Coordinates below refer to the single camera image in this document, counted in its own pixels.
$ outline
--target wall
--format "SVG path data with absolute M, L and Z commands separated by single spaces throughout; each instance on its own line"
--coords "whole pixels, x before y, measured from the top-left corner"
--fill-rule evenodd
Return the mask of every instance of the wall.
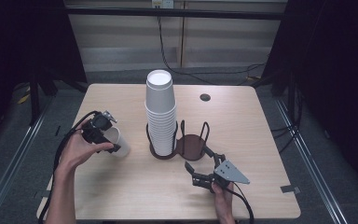
M 151 7 L 151 0 L 67 0 L 67 6 Z M 284 12 L 285 1 L 174 1 L 174 8 Z M 165 67 L 158 19 L 70 15 L 86 72 Z M 247 66 L 264 63 L 279 21 L 161 18 L 170 67 Z

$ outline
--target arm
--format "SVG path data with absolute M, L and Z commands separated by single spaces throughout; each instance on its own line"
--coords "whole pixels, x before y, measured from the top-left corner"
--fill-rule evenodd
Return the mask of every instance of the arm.
M 86 142 L 81 131 L 72 135 L 62 151 L 60 164 L 54 172 L 54 189 L 46 218 L 47 224 L 76 223 L 74 195 L 76 168 L 95 152 L 112 147 L 111 143 L 93 145 Z
M 227 188 L 233 190 L 233 184 L 230 183 Z M 212 183 L 212 189 L 214 191 L 214 208 L 220 223 L 234 224 L 235 220 L 232 215 L 232 194 L 226 190 L 222 190 L 214 182 Z

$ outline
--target person's right hand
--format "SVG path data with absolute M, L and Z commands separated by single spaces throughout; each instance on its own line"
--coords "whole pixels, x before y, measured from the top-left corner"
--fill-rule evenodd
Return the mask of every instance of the person's right hand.
M 228 189 L 233 190 L 232 182 L 227 186 Z M 212 183 L 214 191 L 214 208 L 216 210 L 217 218 L 221 224 L 234 224 L 234 216 L 232 216 L 232 194 L 226 190 L 222 190 L 217 184 Z

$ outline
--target metal track on floor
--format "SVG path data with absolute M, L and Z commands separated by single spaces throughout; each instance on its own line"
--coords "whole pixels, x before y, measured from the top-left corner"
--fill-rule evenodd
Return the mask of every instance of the metal track on floor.
M 276 101 L 276 104 L 282 114 L 286 126 L 291 127 L 292 122 L 289 119 L 289 116 L 287 115 L 286 105 L 282 100 Z M 321 197 L 324 201 L 324 204 L 331 218 L 337 224 L 348 223 L 346 218 L 344 217 L 344 214 L 341 211 L 341 208 L 337 202 L 336 197 L 333 195 L 327 183 L 324 181 L 324 177 L 322 176 L 318 166 L 316 165 L 315 160 L 312 158 L 312 155 L 310 154 L 310 151 L 307 145 L 305 144 L 304 139 L 302 138 L 300 132 L 297 129 L 291 129 L 290 134 L 292 135 L 292 137 L 294 137 L 297 149 L 303 161 L 305 162 L 308 171 L 310 172 L 310 176 L 312 177 L 312 180 L 316 185 L 316 188 L 321 194 Z
M 34 138 L 39 132 L 40 126 L 43 123 L 46 112 L 52 102 L 53 97 L 49 97 L 48 101 L 41 112 L 39 118 L 34 123 L 34 126 L 30 127 L 22 139 L 20 146 L 18 147 L 13 159 L 11 160 L 9 166 L 5 170 L 2 178 L 0 179 L 0 206 L 2 205 L 7 193 L 10 189 L 11 184 L 13 183 L 16 173 L 19 171 L 21 164 L 28 152 L 30 145 L 33 143 Z

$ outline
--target light wood tabletop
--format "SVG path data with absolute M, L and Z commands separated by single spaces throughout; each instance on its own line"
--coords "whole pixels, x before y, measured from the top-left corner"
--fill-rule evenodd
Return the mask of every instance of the light wood tabletop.
M 300 215 L 255 90 L 251 87 L 174 85 L 177 121 L 186 121 L 186 134 L 200 135 L 207 121 L 207 146 L 225 154 L 246 177 L 239 184 L 255 218 L 296 218 Z M 77 219 L 97 220 L 213 220 L 213 195 L 192 186 L 191 175 L 180 155 L 169 160 L 152 156 L 145 132 L 146 85 L 92 84 L 75 122 L 93 110 L 108 110 L 131 146 L 124 158 L 102 152 L 76 170 Z M 211 96 L 204 102 L 203 93 Z M 182 135 L 178 131 L 177 139 Z M 211 174 L 213 159 L 205 155 L 189 162 L 197 173 Z M 237 219 L 249 217 L 244 203 L 233 197 Z M 46 202 L 42 200 L 38 214 Z

